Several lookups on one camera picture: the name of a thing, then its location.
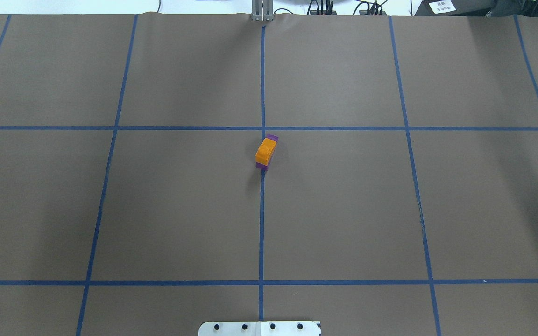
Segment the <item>white pedestal base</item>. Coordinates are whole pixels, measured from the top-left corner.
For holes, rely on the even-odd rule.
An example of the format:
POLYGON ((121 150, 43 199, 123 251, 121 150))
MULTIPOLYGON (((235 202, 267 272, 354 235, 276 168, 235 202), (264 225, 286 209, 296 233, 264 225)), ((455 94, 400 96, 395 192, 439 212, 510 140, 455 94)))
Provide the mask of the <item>white pedestal base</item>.
POLYGON ((199 336, 320 336, 316 321, 205 322, 199 336))

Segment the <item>aluminium frame post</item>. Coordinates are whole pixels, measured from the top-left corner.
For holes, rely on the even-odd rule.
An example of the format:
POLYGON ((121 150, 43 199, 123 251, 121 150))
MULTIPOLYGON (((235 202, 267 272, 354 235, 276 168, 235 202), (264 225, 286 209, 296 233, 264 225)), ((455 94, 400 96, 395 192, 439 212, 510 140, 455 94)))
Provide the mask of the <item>aluminium frame post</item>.
POLYGON ((273 0, 252 0, 251 20, 256 22, 273 21, 275 17, 273 0))

